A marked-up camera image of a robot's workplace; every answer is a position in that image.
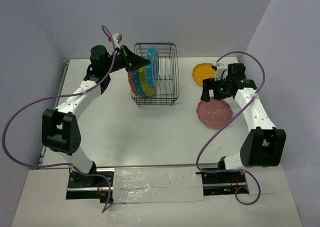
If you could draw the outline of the green dotted plate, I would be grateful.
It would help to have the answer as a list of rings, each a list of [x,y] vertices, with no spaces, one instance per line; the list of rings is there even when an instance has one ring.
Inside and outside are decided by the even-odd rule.
[[[144,92],[144,95],[147,97],[151,97],[155,94],[156,90],[154,87],[149,87],[147,83],[147,77],[146,77],[146,67],[141,67],[138,70],[138,75],[139,75],[139,81],[141,85],[141,89]]]

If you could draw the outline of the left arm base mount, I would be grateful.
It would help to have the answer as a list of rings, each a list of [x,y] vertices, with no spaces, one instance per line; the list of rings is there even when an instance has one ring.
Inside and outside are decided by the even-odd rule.
[[[99,200],[106,203],[109,194],[108,182],[103,177],[87,177],[70,169],[66,189],[67,200]]]

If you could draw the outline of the blue dotted plate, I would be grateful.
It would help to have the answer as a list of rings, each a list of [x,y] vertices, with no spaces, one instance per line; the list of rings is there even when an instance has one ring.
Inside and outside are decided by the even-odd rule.
[[[152,45],[149,46],[146,57],[149,61],[145,69],[147,85],[149,88],[154,88],[159,75],[159,53],[157,48]]]
[[[137,92],[139,93],[139,95],[141,97],[146,97],[146,94],[144,92],[144,90],[142,89],[141,83],[140,83],[140,76],[139,76],[139,71],[135,70],[133,72],[133,80],[134,80],[134,84],[136,87]]]

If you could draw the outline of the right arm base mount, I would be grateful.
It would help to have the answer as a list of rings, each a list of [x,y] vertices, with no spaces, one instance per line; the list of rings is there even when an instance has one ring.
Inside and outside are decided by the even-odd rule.
[[[249,194],[243,173],[198,171],[195,174],[201,176],[204,196],[234,195],[236,191],[238,194]]]

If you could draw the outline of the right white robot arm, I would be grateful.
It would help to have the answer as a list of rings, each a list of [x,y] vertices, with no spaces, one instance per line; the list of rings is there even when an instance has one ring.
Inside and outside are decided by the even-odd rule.
[[[212,69],[215,76],[202,81],[200,99],[208,102],[210,90],[215,100],[232,97],[239,105],[248,127],[248,135],[239,152],[220,159],[218,179],[227,183],[234,178],[234,170],[278,166],[287,135],[269,119],[258,96],[259,88],[252,79],[246,78],[244,64],[215,63]]]

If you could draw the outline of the pink dotted plate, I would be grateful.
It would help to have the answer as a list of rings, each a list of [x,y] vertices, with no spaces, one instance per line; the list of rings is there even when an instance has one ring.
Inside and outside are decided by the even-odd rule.
[[[135,96],[140,97],[140,93],[138,92],[135,82],[134,82],[134,77],[133,77],[133,73],[132,72],[128,72],[127,73],[128,76],[128,82],[131,88],[131,91],[134,93]]]
[[[224,100],[210,97],[209,102],[200,101],[197,104],[196,114],[206,127],[213,129],[222,128],[233,117],[231,106]]]

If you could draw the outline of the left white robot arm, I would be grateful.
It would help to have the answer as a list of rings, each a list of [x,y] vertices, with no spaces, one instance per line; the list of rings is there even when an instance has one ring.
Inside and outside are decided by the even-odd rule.
[[[81,149],[81,132],[78,120],[89,105],[107,89],[109,73],[126,70],[128,73],[151,63],[131,52],[125,45],[109,54],[106,47],[96,45],[90,50],[90,64],[80,86],[55,109],[42,114],[42,144],[58,153],[73,167],[80,182],[93,186],[98,180],[96,164]]]

